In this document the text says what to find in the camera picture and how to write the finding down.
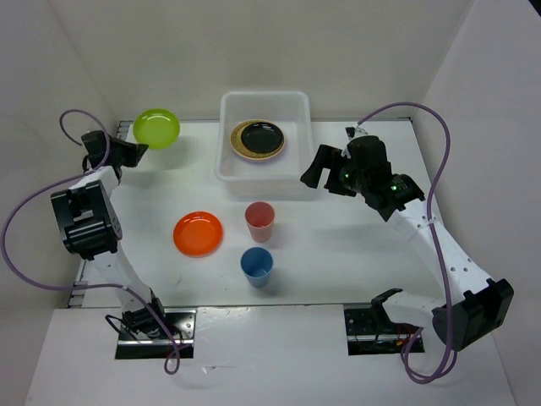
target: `white plastic bin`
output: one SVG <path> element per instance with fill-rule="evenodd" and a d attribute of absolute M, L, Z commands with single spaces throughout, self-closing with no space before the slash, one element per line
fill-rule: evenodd
<path fill-rule="evenodd" d="M 280 127 L 284 149 L 264 162 L 245 160 L 230 136 L 242 121 L 261 119 Z M 231 91 L 221 99 L 216 176 L 231 193 L 256 199 L 303 200 L 314 194 L 300 177 L 314 159 L 308 97 L 301 91 Z"/>

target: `cup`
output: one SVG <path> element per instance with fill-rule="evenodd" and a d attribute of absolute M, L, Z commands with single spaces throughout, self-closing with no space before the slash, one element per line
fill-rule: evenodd
<path fill-rule="evenodd" d="M 240 259 L 244 276 L 254 288 L 263 288 L 269 282 L 273 264 L 271 253 L 261 247 L 250 248 Z"/>
<path fill-rule="evenodd" d="M 244 218 L 252 239 L 256 243 L 264 243 L 271 237 L 274 216 L 274 209 L 264 201 L 257 201 L 248 206 Z"/>

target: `green plate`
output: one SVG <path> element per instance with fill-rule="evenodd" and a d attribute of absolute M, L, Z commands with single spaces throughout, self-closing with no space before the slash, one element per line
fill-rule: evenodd
<path fill-rule="evenodd" d="M 153 108 L 143 112 L 134 123 L 134 137 L 140 144 L 152 150 L 170 146 L 180 133 L 178 118 L 164 108 Z"/>

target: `gray wall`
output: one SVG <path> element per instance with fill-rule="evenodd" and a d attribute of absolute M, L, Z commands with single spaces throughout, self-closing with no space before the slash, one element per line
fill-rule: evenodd
<path fill-rule="evenodd" d="M 58 115 L 87 108 L 111 116 L 47 2 L 0 2 L 0 222 L 41 186 L 80 171 L 82 151 L 63 138 Z M 68 120 L 75 134 L 93 129 Z M 46 283 L 73 281 L 77 267 L 63 248 L 51 203 L 44 196 L 15 219 L 8 248 L 20 269 Z M 32 288 L 0 260 L 0 403 L 25 401 L 52 309 L 62 295 Z"/>
<path fill-rule="evenodd" d="M 516 290 L 495 338 L 519 406 L 541 396 L 539 44 L 541 18 L 527 0 L 476 0 L 424 99 L 452 132 L 437 192 L 445 224 L 480 266 Z M 434 173 L 441 129 L 421 112 L 413 124 Z"/>
<path fill-rule="evenodd" d="M 117 117 L 182 119 L 239 88 L 300 89 L 316 118 L 420 101 L 470 0 L 50 2 Z"/>

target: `purple cable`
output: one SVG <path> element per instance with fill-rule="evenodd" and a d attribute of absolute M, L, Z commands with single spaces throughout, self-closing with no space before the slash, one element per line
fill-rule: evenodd
<path fill-rule="evenodd" d="M 397 107 L 397 106 L 409 106 L 409 107 L 416 107 L 420 108 L 421 110 L 424 110 L 425 112 L 429 112 L 432 114 L 441 124 L 441 127 L 443 127 L 444 133 L 445 133 L 445 152 L 443 154 L 443 159 L 441 160 L 440 167 L 438 168 L 438 172 L 436 172 L 434 176 L 434 180 L 432 181 L 432 184 L 430 185 L 429 194 L 427 196 L 427 203 L 426 203 L 426 217 L 428 220 L 432 218 L 432 199 L 434 198 L 434 192 L 436 189 L 436 186 L 438 185 L 438 182 L 440 181 L 441 174 L 443 173 L 443 170 L 445 168 L 445 165 L 447 163 L 447 160 L 449 159 L 449 152 L 451 151 L 451 133 L 449 132 L 449 127 L 447 127 L 447 124 L 445 123 L 445 120 L 434 110 L 432 110 L 429 107 L 426 107 L 419 103 L 413 103 L 409 101 L 399 101 L 398 103 L 391 103 L 386 106 L 380 107 L 374 112 L 370 113 L 368 116 L 360 119 L 358 121 L 358 125 L 361 125 L 365 121 L 371 119 L 376 114 L 379 114 L 380 112 L 383 112 L 384 110 L 387 110 L 388 108 Z M 447 335 L 445 337 L 445 352 L 443 354 L 443 357 L 441 358 L 441 362 L 436 368 L 436 370 L 432 373 L 432 375 L 426 376 L 421 375 L 414 371 L 409 366 L 409 354 L 412 349 L 413 343 L 417 339 L 417 337 L 421 334 L 422 328 L 419 328 L 415 334 L 410 338 L 409 343 L 407 343 L 407 346 L 402 349 L 401 357 L 402 362 L 404 364 L 404 368 L 406 369 L 407 375 L 410 377 L 410 379 L 418 384 L 427 384 L 430 382 L 435 381 L 436 379 L 441 378 L 442 376 L 447 375 L 455 366 L 456 363 L 456 351 L 453 351 L 453 359 L 451 361 L 451 364 L 446 369 L 447 363 L 449 362 L 449 358 L 452 351 L 452 340 L 453 340 L 453 321 L 452 321 L 452 302 L 451 302 L 451 287 L 449 284 L 449 276 L 447 275 L 447 268 L 445 266 L 445 260 L 443 257 L 443 252 L 441 251 L 441 245 L 440 240 L 438 239 L 438 234 L 436 232 L 436 228 L 434 224 L 431 222 L 429 223 L 430 232 L 432 234 L 432 239 L 434 240 L 434 247 L 436 249 L 436 254 L 438 256 L 438 261 L 440 263 L 441 268 L 441 276 L 443 277 L 443 286 L 445 290 L 445 305 L 446 305 L 446 312 L 447 312 Z"/>
<path fill-rule="evenodd" d="M 89 112 L 86 112 L 85 110 L 79 110 L 78 108 L 72 108 L 70 110 L 66 110 L 60 116 L 60 128 L 62 129 L 64 134 L 70 140 L 72 140 L 75 144 L 81 145 L 78 141 L 74 140 L 72 137 L 69 136 L 69 134 L 66 132 L 66 130 L 64 129 L 64 126 L 63 126 L 64 117 L 66 115 L 70 114 L 71 112 L 78 112 L 78 113 L 84 114 L 85 116 L 88 116 L 88 117 L 92 118 L 100 126 L 101 131 L 103 131 L 103 133 L 106 136 L 105 137 L 105 140 L 106 140 L 105 156 L 103 157 L 101 162 L 98 164 L 98 166 L 96 168 L 94 168 L 93 172 L 95 172 L 105 164 L 105 162 L 106 162 L 106 160 L 107 160 L 107 158 L 109 156 L 109 151 L 111 149 L 111 141 L 109 140 L 109 138 L 111 136 L 107 133 L 107 130 L 106 130 L 105 126 L 103 125 L 103 123 L 96 116 L 94 116 L 93 114 L 91 114 Z M 7 244 L 6 244 L 6 235 L 8 233 L 9 225 L 11 224 L 11 222 L 13 221 L 15 215 L 19 212 L 19 210 L 21 208 L 23 208 L 23 206 L 26 205 L 26 203 L 28 203 L 29 201 L 34 199 L 36 196 L 38 196 L 38 195 L 40 195 L 40 194 L 42 194 L 44 192 L 47 192 L 50 189 L 56 188 L 57 186 L 59 186 L 61 184 L 66 184 L 67 182 L 71 182 L 71 181 L 74 181 L 74 180 L 77 180 L 77 179 L 81 179 L 84 176 L 86 176 L 87 174 L 88 173 L 83 173 L 83 174 L 80 174 L 80 175 L 77 175 L 77 176 L 72 176 L 71 178 L 66 178 L 64 180 L 59 180 L 58 182 L 55 182 L 54 184 L 50 184 L 48 186 L 45 186 L 44 188 L 41 188 L 41 189 L 37 190 L 36 192 L 32 193 L 31 195 L 29 195 L 28 197 L 24 198 L 9 213 L 8 218 L 6 219 L 5 223 L 3 224 L 2 233 L 0 234 L 0 250 L 2 251 L 3 259 L 6 261 L 6 264 L 8 265 L 9 269 L 17 277 L 19 277 L 20 279 L 22 279 L 26 283 L 29 283 L 32 286 L 35 286 L 35 287 L 41 288 L 41 289 L 45 289 L 45 290 L 52 290 L 52 291 L 56 291 L 56 292 L 71 292 L 73 290 L 86 290 L 86 289 L 98 289 L 98 288 L 124 289 L 126 292 L 128 292 L 129 294 L 134 296 L 149 311 L 149 313 L 156 319 L 156 322 L 158 323 L 160 328 L 164 331 L 164 333 L 166 333 L 167 338 L 171 341 L 171 344 L 173 346 L 173 352 L 170 353 L 166 357 L 166 361 L 165 361 L 165 364 L 163 365 L 163 369 L 165 370 L 165 372 L 168 375 L 174 375 L 174 374 L 176 374 L 178 372 L 178 369 L 180 368 L 180 347 L 175 342 L 175 338 L 173 337 L 173 335 L 171 334 L 171 332 L 169 331 L 169 329 L 167 328 L 165 323 L 161 320 L 160 316 L 158 316 L 157 313 L 155 313 L 155 311 L 145 302 L 145 300 L 143 298 L 141 298 L 132 289 L 127 288 L 127 287 L 125 287 L 123 285 L 120 285 L 120 284 L 117 284 L 117 283 L 99 283 L 99 284 L 96 284 L 96 285 L 89 285 L 89 286 L 54 286 L 54 285 L 46 285 L 44 283 L 37 282 L 37 281 L 27 277 L 24 273 L 22 273 L 17 268 L 17 266 L 15 266 L 15 264 L 11 261 L 11 258 L 9 257 L 8 250 L 7 250 Z M 169 360 L 173 358 L 173 356 L 174 356 L 175 360 L 177 361 L 177 363 L 175 364 L 175 367 L 172 370 L 169 370 L 167 368 L 167 364 L 168 364 Z"/>

